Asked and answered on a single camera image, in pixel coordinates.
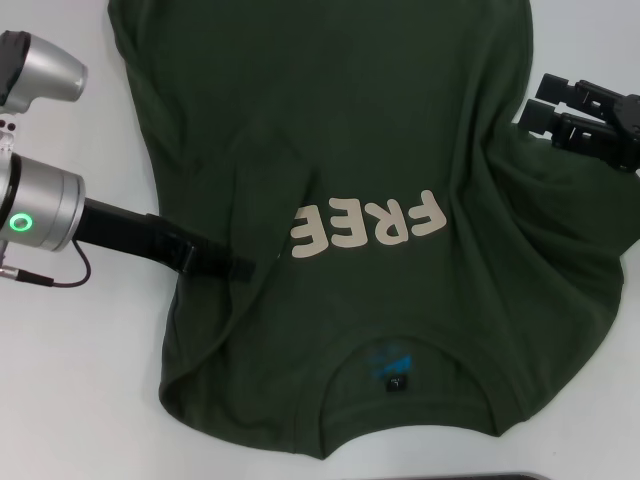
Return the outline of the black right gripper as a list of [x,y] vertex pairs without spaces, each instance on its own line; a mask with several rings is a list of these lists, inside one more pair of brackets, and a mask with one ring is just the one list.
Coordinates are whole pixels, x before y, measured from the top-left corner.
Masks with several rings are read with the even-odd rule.
[[[639,169],[639,96],[621,95],[591,82],[573,85],[567,79],[545,74],[535,98],[554,105],[561,103],[591,117],[605,118],[617,134],[619,169],[635,173]],[[537,135],[551,135],[555,148],[581,155],[604,158],[613,147],[613,129],[608,125],[555,108],[538,100],[527,101],[519,128]]]

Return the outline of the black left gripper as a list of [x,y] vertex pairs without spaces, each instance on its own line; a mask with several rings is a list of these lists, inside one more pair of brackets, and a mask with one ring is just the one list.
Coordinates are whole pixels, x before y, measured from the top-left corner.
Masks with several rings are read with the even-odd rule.
[[195,240],[176,225],[152,214],[138,214],[87,199],[77,240],[162,264],[192,276],[250,280],[254,261],[236,256],[223,245]]

